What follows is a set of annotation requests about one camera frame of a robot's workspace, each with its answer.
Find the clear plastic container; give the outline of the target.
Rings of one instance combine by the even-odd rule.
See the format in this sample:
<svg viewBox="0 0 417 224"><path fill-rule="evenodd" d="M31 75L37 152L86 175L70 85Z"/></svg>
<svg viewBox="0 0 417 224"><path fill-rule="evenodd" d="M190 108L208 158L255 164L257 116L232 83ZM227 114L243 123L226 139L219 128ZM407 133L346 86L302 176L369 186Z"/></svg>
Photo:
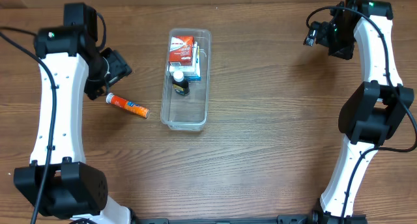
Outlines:
<svg viewBox="0 0 417 224"><path fill-rule="evenodd" d="M200 48L200 81L188 81L190 93L177 94L169 72L169 46L172 36L193 36ZM169 33L169 45L164 70L164 87L160 118L172 130L199 132L207 121L210 89L212 35L206 29L174 28Z"/></svg>

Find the white plaster box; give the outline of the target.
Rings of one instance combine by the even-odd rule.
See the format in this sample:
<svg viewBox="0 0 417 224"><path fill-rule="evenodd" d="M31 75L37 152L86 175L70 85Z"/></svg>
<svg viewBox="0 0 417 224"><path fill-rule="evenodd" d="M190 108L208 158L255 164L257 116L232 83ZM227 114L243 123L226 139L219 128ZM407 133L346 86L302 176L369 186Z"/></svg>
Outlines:
<svg viewBox="0 0 417 224"><path fill-rule="evenodd" d="M197 46L198 46L198 43L197 42L194 42L194 45L193 45L193 52L194 52L194 54L193 54L193 58L192 58L192 65L191 66L172 66L172 65L169 65L169 72L170 72L170 74L173 74L173 72L174 71L177 71L177 70L180 70L183 73L186 73L186 72L189 72L189 71L191 71L191 72L194 71L195 52L196 52L196 47Z"/></svg>

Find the dark bottle white cap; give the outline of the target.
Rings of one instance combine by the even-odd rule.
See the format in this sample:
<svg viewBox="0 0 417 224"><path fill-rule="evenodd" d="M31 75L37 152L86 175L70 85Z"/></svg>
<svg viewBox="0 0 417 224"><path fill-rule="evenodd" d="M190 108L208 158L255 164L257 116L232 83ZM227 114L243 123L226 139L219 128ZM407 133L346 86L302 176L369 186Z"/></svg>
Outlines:
<svg viewBox="0 0 417 224"><path fill-rule="evenodd" d="M180 70L174 71L172 75L173 89L177 94L186 96L190 93L189 83Z"/></svg>

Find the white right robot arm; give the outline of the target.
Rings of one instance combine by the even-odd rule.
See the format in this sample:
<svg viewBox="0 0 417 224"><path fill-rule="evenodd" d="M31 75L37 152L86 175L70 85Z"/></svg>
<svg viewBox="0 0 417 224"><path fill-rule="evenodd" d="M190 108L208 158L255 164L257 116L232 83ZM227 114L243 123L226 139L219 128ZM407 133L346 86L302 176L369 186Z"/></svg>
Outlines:
<svg viewBox="0 0 417 224"><path fill-rule="evenodd" d="M392 49L393 10L389 2L344 0L329 6L329 22L306 22L304 45L320 44L328 54L352 59L359 50L362 82L345 102L338 118L343 134L335 169L317 207L301 223L366 223L353 214L354 200L367 167L379 151L387 151L403 117L413 126L410 112L414 91L406 88L397 72Z"/></svg>

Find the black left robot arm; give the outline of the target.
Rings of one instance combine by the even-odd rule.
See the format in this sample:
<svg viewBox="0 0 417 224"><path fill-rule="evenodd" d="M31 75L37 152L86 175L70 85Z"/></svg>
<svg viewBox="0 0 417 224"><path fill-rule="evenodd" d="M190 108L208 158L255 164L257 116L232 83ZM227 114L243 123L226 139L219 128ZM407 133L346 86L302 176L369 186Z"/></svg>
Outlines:
<svg viewBox="0 0 417 224"><path fill-rule="evenodd" d="M73 223L136 222L130 208L109 196L105 174L87 165L83 149L83 99L106 95L132 71L98 35L101 21L94 8L69 3L62 26L35 36L31 56L42 78L38 133L29 165L14 171L14 185L35 216Z"/></svg>

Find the orange tablet tube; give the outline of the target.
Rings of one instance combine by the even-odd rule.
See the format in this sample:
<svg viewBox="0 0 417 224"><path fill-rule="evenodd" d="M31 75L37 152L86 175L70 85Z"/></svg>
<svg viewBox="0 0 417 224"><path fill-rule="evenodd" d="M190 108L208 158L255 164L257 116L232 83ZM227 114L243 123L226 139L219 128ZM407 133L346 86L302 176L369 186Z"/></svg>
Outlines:
<svg viewBox="0 0 417 224"><path fill-rule="evenodd" d="M150 111L146 107L130 102L124 98L114 95L113 93L109 93L106 96L106 103L116 105L117 107L120 107L131 113L137 114L146 119L149 117L150 114Z"/></svg>

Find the red white small box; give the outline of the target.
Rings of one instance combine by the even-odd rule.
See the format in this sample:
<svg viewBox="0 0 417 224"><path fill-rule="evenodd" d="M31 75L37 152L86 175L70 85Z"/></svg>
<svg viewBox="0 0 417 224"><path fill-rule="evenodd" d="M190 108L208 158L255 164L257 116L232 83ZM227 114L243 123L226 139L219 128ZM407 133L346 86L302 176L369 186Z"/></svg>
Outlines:
<svg viewBox="0 0 417 224"><path fill-rule="evenodd" d="M193 36L172 36L169 46L171 66L191 66L194 54Z"/></svg>

